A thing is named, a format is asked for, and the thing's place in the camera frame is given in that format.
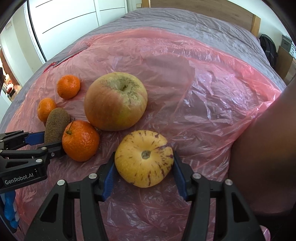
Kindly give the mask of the blue gloved left hand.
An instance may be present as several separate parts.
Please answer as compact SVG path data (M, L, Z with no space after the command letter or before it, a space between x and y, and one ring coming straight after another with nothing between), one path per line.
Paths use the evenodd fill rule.
M20 221L15 190L1 194L1 218L7 228L12 233L15 233Z

